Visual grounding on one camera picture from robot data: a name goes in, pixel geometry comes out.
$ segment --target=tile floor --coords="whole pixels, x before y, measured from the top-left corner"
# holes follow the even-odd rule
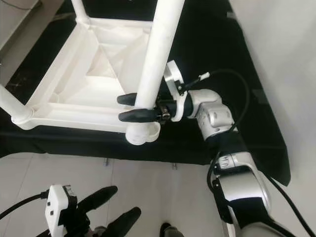
[[[101,187],[117,185],[118,193],[89,213],[91,226],[106,225],[134,206],[142,215],[128,237],[156,237],[163,221],[187,237],[222,236],[207,166],[149,161],[20,153],[0,159],[0,211],[40,193],[51,184],[71,184],[79,199]],[[47,229],[45,201],[33,201],[0,221],[0,237],[34,237]]]

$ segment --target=white floor tile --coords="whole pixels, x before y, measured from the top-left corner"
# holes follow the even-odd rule
[[[113,166],[104,158],[34,154],[18,199],[22,200],[49,188],[51,184],[70,184],[79,200],[111,183]],[[91,227],[105,225],[107,205],[88,214]],[[36,236],[47,229],[45,201],[37,200],[11,215],[5,236]]]
[[[19,153],[0,159],[0,212],[16,203],[32,155]],[[0,237],[4,236],[9,219],[10,214],[0,220]]]
[[[142,215],[128,237],[157,237],[168,221],[185,236],[222,236],[214,199],[206,186],[207,167],[115,160],[112,184],[118,193],[110,202],[108,221],[134,206]]]

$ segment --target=black shoe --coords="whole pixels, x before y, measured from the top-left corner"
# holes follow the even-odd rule
[[[159,234],[159,237],[164,237],[164,231],[170,227],[171,225],[167,222],[163,223],[160,227],[160,234]]]

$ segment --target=black cloth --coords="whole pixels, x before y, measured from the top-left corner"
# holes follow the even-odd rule
[[[91,17],[145,20],[154,16],[155,0],[84,0]],[[238,127],[255,160],[283,184],[290,180],[287,149],[265,97],[242,31],[226,0],[186,0],[169,59],[175,60],[185,82],[201,73],[230,68],[241,73],[251,88],[248,113]],[[57,14],[73,12],[66,0]],[[7,89],[26,103],[75,26],[72,17],[51,22],[11,78]],[[218,75],[196,85],[218,92],[236,118],[244,106],[244,88],[234,76]],[[167,87],[163,82],[160,92]],[[94,156],[132,160],[209,164],[198,125],[194,119],[167,123],[159,138],[143,146],[129,144],[124,134],[38,126],[25,131],[0,111],[0,157],[17,152]]]

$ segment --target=person's foot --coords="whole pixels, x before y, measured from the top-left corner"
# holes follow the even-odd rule
[[[159,237],[164,237],[164,231],[170,227],[171,225],[167,222],[163,223],[160,227],[160,234],[159,234]]]

